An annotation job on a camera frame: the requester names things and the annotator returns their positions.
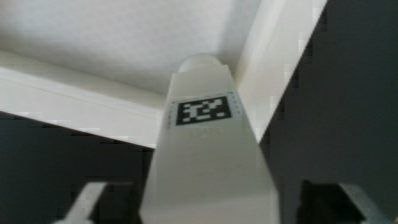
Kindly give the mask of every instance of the white plastic structure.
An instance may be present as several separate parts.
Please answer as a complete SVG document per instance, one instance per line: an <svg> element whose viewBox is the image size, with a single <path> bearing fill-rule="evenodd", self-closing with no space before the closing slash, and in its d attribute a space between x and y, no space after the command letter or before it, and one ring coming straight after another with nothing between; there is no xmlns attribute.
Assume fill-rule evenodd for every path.
<svg viewBox="0 0 398 224"><path fill-rule="evenodd" d="M105 187L105 182L93 182L84 186L84 190L73 203L66 218L54 224L95 224L89 220L89 216Z"/></svg>
<svg viewBox="0 0 398 224"><path fill-rule="evenodd" d="M144 224L279 223L278 190L235 86L217 59L190 58L173 75Z"/></svg>
<svg viewBox="0 0 398 224"><path fill-rule="evenodd" d="M135 6L139 7L142 5L141 1L150 7L151 3L148 3L148 1L144 0L121 2L125 2L125 4L135 4ZM119 1L107 1L107 4L103 2L105 8L102 8L102 4L96 4L95 1L89 2L93 2L93 4L82 1L63 2L70 9L70 11L66 9L68 15L71 11L79 11L79 15L82 17L87 15L87 17L84 17L86 20L80 19L82 17L68 18L71 18L71 20L77 22L75 25L79 25L80 29L91 30L91 28L98 29L98 27L103 27L105 31L111 32L111 35L118 36L119 25L100 26L98 24L91 24L91 22L96 21L91 20L91 18L98 15L96 19L105 19L111 22L116 21L116 24L119 24L119 20L114 18L119 18L118 16L121 16L118 14L118 10L119 8L125 9L125 5ZM185 13L185 10L182 10L180 8L180 4L173 5L169 1L157 2L158 4L162 4L162 7L176 9L176 15L178 12ZM214 10L219 10L212 8L215 1L206 2L212 2L212 4L208 4L210 10L205 10L208 9L206 7L203 8L203 10L206 11L206 13L210 11L214 13ZM231 55L228 55L230 57L238 58L235 66L237 69L233 70L235 82L242 101L246 104L247 116L254 128L254 135L258 141L262 140L262 136L269 126L272 114L276 111L304 47L311 37L325 2L327 0L262 0L253 27L249 28L251 31L244 44L244 52L242 54L240 51L230 52ZM54 20L45 20L43 18L47 18L47 15L57 17L59 14L55 11L64 11L64 6L57 5L61 4L59 2L52 2L50 5L54 7L48 4L50 3L43 0L18 0L9 1L7 7L2 7L2 24L4 26L7 24L7 35L11 36L7 36L6 34L4 35L9 38L7 40L16 43L15 47L20 50L32 50L32 48L25 47L20 44L20 41L13 40L29 39L31 36L38 37L43 42L48 41L48 45L36 45L36 48L47 48L48 46L55 46L55 49L61 49L63 51L63 44L77 42L61 42L59 38L52 36L52 29L45 28L48 23L52 25ZM201 8L192 8L190 3L185 4L189 5L192 10L198 10L198 15L201 15L199 19L205 18L201 20L203 23L194 23L198 25L194 27L198 28L196 34L201 37L194 40L201 41L210 36L214 37L214 33L208 32L205 26L212 26L212 24L206 23L208 17L206 13L199 11ZM98 9L98 7L107 11L107 13L95 13L96 11L93 10ZM157 17L151 13L146 13L142 15L146 18L150 18L146 20L148 24L142 25L142 28L148 28L148 26L153 26L157 28L160 22L167 21L167 15L174 15L174 12L171 11L169 14L160 13ZM173 21L180 22L180 17L176 15L173 18L178 19ZM32 21L36 27L41 28L39 31L32 30L34 27L31 27L29 21ZM79 44L87 44L87 42L89 44L91 42L93 44L98 44L96 37L102 36L102 32L89 33L89 36L95 36L95 38L87 39L87 36L82 36L82 33L77 31L77 29L70 27L71 24L63 23L61 25L61 28L64 28L63 30L66 32L64 35L71 34L71 36L79 38ZM153 33L150 34L151 38L164 38L162 35L153 35ZM41 37L47 35L50 35L52 38L41 39ZM116 49L125 48L125 45L119 45L119 43L123 44L125 39L132 39L134 37L135 35L130 35L126 38L116 38L116 42L112 43L109 43L109 39L105 38L105 44L111 49L107 51L100 51L98 53L96 48L89 49L86 47L80 47L80 50L84 51L82 54L87 53L89 55L95 55L95 58L98 54L105 54L111 58L116 57L121 52L112 49L114 47ZM178 34L176 40L185 43L185 40L182 40L180 38L183 38L182 34ZM151 51L150 49L144 49L141 51L142 58L139 58L139 61L141 59L157 56L150 52L173 52L187 50L180 46L178 42L173 42L173 40L173 38L167 39L167 41L171 41L171 47L167 49L151 49ZM217 43L224 43L224 45L230 46L230 42L226 39L221 39ZM206 49L199 48L196 52L192 52L192 54L199 52L208 53ZM75 67L82 66L86 62L79 61L77 64L79 65L75 65ZM34 58L27 58L22 55L0 51L0 111L25 116L50 124L61 125L112 139L123 140L125 142L144 145L148 147L155 147L158 140L158 126L164 113L162 105L166 102L166 96L139 88L137 86L142 83L137 83L135 86L118 83L116 80L112 80L112 72L107 72L109 79L100 78L96 76L96 72L93 74L95 75L52 65L50 63L41 62Z"/></svg>

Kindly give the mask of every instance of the white ceiling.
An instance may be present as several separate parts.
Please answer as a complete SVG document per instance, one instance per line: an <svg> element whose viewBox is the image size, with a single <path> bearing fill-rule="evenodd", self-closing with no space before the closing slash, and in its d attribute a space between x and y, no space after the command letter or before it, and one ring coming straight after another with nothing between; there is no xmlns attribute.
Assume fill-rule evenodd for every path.
<svg viewBox="0 0 398 224"><path fill-rule="evenodd" d="M0 0L0 48L162 94L183 59L231 66L262 0Z"/></svg>

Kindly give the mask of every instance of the qr-like code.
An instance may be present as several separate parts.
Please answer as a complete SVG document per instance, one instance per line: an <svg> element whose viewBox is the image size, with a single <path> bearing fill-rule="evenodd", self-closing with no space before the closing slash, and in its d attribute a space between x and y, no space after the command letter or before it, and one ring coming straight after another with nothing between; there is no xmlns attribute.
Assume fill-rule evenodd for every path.
<svg viewBox="0 0 398 224"><path fill-rule="evenodd" d="M228 97L180 103L176 125L231 118Z"/></svg>

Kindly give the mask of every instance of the dark wall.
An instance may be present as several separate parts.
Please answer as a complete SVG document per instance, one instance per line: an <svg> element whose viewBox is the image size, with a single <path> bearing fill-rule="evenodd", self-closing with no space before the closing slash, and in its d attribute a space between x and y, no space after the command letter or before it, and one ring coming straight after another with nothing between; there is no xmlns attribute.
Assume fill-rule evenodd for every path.
<svg viewBox="0 0 398 224"><path fill-rule="evenodd" d="M0 223L50 224L89 181L144 183L151 150L0 114Z"/></svg>
<svg viewBox="0 0 398 224"><path fill-rule="evenodd" d="M357 184L398 216L398 1L329 1L262 146L285 223L304 179Z"/></svg>

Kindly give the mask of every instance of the white panel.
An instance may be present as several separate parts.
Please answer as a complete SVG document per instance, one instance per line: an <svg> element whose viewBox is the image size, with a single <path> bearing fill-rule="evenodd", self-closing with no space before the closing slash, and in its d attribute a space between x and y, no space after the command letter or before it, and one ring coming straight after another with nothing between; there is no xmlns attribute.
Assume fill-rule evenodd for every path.
<svg viewBox="0 0 398 224"><path fill-rule="evenodd" d="M237 85L262 140L327 0L267 0L237 68Z"/></svg>
<svg viewBox="0 0 398 224"><path fill-rule="evenodd" d="M198 53L235 66L260 0L0 0L0 48L167 93Z"/></svg>
<svg viewBox="0 0 398 224"><path fill-rule="evenodd" d="M155 92L167 92L183 59L206 53L238 64L260 141L325 2L0 0L0 48L82 71L0 52L0 110L155 146L166 102Z"/></svg>

